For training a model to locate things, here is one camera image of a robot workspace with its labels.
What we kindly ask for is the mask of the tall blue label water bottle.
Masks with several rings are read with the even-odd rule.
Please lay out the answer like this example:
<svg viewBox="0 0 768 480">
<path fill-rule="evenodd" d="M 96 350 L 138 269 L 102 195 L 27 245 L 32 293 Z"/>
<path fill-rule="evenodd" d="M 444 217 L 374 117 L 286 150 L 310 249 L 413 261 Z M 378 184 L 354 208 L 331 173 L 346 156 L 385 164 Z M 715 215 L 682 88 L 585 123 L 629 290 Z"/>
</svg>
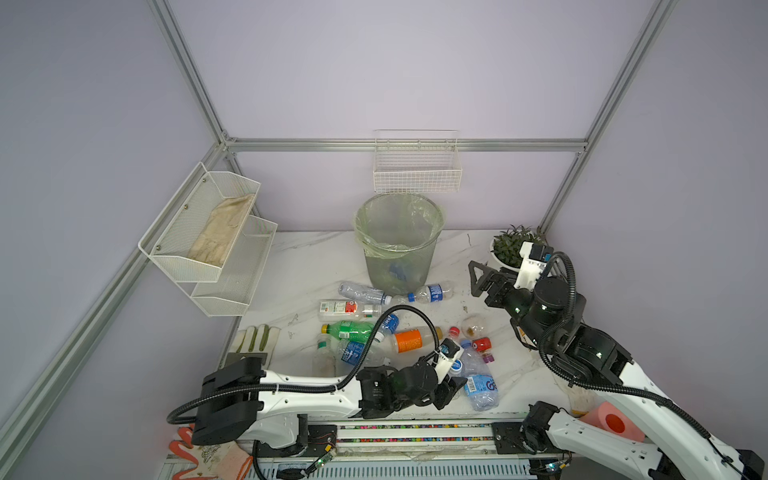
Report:
<svg viewBox="0 0 768 480">
<path fill-rule="evenodd" d="M 394 290 L 411 291 L 421 280 L 420 262 L 410 255 L 387 259 L 384 266 L 386 279 Z"/>
</svg>

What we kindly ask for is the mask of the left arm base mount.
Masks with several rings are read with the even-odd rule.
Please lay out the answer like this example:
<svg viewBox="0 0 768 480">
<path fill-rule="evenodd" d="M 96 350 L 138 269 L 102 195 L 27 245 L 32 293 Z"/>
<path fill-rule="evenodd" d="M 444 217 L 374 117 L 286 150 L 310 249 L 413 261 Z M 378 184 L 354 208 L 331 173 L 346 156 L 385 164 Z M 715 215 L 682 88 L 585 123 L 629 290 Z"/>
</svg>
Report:
<svg viewBox="0 0 768 480">
<path fill-rule="evenodd" d="M 310 424 L 305 433 L 301 433 L 293 445 L 274 449 L 260 443 L 257 447 L 259 458 L 298 458 L 319 457 L 326 447 L 335 444 L 338 427 L 332 424 Z"/>
</svg>

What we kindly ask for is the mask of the white red label bottle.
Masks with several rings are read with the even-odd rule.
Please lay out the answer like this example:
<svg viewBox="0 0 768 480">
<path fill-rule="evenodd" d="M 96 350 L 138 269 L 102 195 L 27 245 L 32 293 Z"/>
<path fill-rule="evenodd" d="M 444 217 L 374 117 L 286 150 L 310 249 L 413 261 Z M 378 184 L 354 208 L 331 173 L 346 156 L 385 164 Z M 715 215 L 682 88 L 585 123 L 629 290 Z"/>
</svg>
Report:
<svg viewBox="0 0 768 480">
<path fill-rule="evenodd" d="M 318 317 L 321 320 L 331 322 L 378 318 L 382 312 L 381 305 L 360 303 L 348 299 L 322 300 L 318 307 Z"/>
</svg>

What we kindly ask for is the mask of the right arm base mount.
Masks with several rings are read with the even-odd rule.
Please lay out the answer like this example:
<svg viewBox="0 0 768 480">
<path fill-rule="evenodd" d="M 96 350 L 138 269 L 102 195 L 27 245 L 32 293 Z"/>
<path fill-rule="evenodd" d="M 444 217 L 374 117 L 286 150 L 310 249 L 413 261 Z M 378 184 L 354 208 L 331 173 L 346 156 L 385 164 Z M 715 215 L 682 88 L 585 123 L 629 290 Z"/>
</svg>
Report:
<svg viewBox="0 0 768 480">
<path fill-rule="evenodd" d="M 498 454 L 561 454 L 543 431 L 526 426 L 523 422 L 494 422 L 492 439 Z"/>
</svg>

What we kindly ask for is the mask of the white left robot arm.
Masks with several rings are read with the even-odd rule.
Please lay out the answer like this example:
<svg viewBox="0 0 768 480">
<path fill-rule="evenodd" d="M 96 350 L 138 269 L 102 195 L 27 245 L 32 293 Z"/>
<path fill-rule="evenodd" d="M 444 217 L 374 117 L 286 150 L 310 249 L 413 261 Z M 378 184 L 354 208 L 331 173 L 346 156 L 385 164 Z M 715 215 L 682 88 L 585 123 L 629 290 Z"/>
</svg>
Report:
<svg viewBox="0 0 768 480">
<path fill-rule="evenodd" d="M 450 371 L 445 359 L 423 357 L 402 370 L 364 367 L 341 387 L 340 378 L 289 377 L 245 358 L 204 378 L 192 443 L 224 444 L 252 432 L 281 449 L 303 434 L 301 416 L 376 420 L 412 406 L 441 410 L 467 384 Z"/>
</svg>

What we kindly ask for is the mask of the short bottle blue white cap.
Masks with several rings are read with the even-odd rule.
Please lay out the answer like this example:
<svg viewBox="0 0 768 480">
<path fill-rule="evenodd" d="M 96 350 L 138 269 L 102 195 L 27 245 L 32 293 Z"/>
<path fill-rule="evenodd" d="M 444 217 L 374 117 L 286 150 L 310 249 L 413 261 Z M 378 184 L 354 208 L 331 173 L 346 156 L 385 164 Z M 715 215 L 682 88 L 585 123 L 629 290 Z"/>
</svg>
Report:
<svg viewBox="0 0 768 480">
<path fill-rule="evenodd" d="M 450 369 L 449 369 L 449 375 L 451 377 L 460 377 L 464 371 L 464 364 L 461 360 L 455 360 Z"/>
</svg>

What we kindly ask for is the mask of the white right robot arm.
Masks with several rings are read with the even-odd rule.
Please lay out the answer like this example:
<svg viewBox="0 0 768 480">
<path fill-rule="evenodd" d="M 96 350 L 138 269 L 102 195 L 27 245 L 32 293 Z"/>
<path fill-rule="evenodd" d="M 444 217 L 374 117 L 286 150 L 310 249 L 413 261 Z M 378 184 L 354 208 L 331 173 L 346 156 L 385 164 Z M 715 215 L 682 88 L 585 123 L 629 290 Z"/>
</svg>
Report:
<svg viewBox="0 0 768 480">
<path fill-rule="evenodd" d="M 717 439 L 650 380 L 631 354 L 606 332 L 585 324 L 570 258 L 551 255 L 532 288 L 521 273 L 472 261 L 470 289 L 510 317 L 519 341 L 570 387 L 598 394 L 644 434 L 632 441 L 578 422 L 544 401 L 531 405 L 519 428 L 531 453 L 576 453 L 633 479 L 760 479 L 765 461 L 754 451 Z"/>
</svg>

